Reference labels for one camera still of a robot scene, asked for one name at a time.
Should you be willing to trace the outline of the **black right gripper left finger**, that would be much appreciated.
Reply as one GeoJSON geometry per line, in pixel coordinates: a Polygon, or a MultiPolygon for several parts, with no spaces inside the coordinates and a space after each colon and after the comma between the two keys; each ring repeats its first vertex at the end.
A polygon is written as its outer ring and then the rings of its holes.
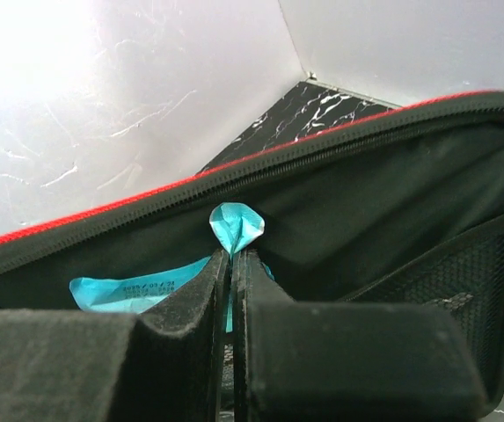
{"type": "Polygon", "coordinates": [[[228,256],[141,315],[0,310],[0,421],[215,421],[228,256]]]}

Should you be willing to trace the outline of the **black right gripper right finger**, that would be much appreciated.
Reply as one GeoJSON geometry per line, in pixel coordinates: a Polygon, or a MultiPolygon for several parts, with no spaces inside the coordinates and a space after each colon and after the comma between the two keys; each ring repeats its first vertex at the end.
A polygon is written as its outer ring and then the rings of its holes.
{"type": "Polygon", "coordinates": [[[486,390],[428,305],[298,302],[254,251],[233,261],[238,421],[475,421],[486,390]]]}

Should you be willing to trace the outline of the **blue cotton swab packet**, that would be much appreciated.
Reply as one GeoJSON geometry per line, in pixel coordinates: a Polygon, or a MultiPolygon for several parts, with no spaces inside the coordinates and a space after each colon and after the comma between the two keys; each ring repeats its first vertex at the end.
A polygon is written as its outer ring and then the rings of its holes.
{"type": "Polygon", "coordinates": [[[185,286],[209,260],[122,280],[80,277],[69,283],[69,291],[83,311],[141,314],[185,286]]]}

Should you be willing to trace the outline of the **red black medicine case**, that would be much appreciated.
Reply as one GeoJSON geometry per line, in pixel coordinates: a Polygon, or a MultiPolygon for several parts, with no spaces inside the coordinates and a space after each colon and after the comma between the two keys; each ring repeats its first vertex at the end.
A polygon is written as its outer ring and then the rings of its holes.
{"type": "MultiPolygon", "coordinates": [[[[240,202],[264,234],[242,251],[298,302],[428,305],[461,331],[486,390],[504,393],[504,91],[402,107],[158,189],[0,236],[0,310],[83,311],[80,277],[122,280],[226,252],[212,210],[240,202]]],[[[235,418],[228,253],[220,406],[235,418]]]]}

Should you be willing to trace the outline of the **small teal sachet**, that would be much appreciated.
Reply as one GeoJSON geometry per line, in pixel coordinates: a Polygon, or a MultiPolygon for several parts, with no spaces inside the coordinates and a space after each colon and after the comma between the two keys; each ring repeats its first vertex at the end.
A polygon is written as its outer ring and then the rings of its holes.
{"type": "Polygon", "coordinates": [[[228,253],[230,265],[234,257],[265,232],[264,218],[240,202],[224,202],[209,216],[209,225],[218,243],[228,253]]]}

